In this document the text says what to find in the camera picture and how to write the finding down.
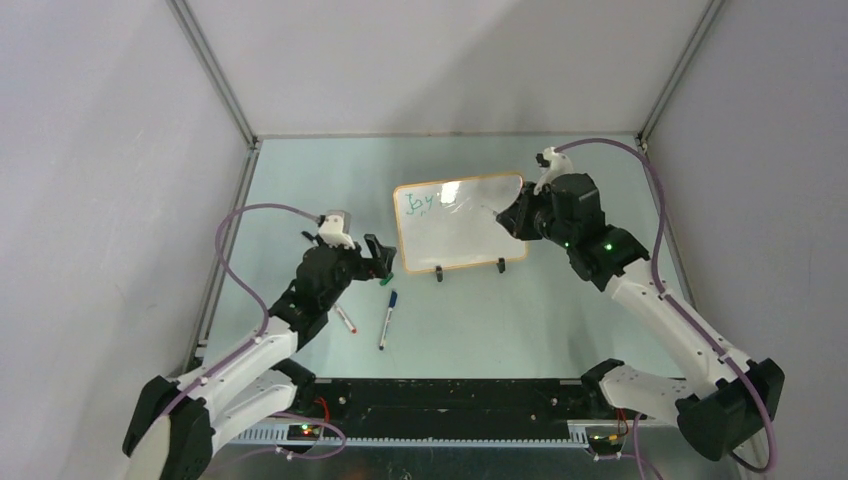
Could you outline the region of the yellow framed whiteboard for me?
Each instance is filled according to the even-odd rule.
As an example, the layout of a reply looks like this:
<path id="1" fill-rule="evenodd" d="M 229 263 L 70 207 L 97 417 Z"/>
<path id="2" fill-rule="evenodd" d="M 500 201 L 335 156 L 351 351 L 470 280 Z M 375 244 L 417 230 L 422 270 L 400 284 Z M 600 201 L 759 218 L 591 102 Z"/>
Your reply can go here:
<path id="1" fill-rule="evenodd" d="M 520 261 L 527 244 L 512 238 L 481 205 L 498 212 L 517 199 L 518 172 L 488 174 L 397 187 L 395 209 L 400 253 L 410 274 Z"/>

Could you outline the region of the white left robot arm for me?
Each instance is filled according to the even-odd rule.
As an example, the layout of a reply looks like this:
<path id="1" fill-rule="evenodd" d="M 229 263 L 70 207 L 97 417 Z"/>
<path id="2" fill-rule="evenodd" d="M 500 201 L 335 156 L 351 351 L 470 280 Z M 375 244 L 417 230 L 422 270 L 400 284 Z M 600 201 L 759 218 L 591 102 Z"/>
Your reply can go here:
<path id="1" fill-rule="evenodd" d="M 122 451 L 128 479 L 199 479 L 215 454 L 260 420 L 287 411 L 304 416 L 316 403 L 314 376 L 292 357 L 326 326 L 328 313 L 354 281 L 385 279 L 397 250 L 373 234 L 364 247 L 309 248 L 268 317 L 211 366 L 174 379 L 156 376 L 141 389 Z"/>

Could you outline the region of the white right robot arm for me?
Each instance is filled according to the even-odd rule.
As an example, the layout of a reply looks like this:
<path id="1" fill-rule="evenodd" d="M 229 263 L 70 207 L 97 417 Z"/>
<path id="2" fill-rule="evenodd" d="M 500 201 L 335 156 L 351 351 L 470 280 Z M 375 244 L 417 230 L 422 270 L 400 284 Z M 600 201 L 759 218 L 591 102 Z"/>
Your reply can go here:
<path id="1" fill-rule="evenodd" d="M 618 408 L 678 428 L 702 457 L 718 461 L 760 431 L 772 433 L 785 382 L 771 359 L 755 361 L 711 327 L 652 270 L 647 249 L 607 223 L 587 174 L 523 186 L 496 221 L 513 238 L 563 248 L 578 277 L 634 314 L 659 341 L 682 376 L 661 377 L 608 359 L 587 371 L 581 402 L 606 418 Z"/>

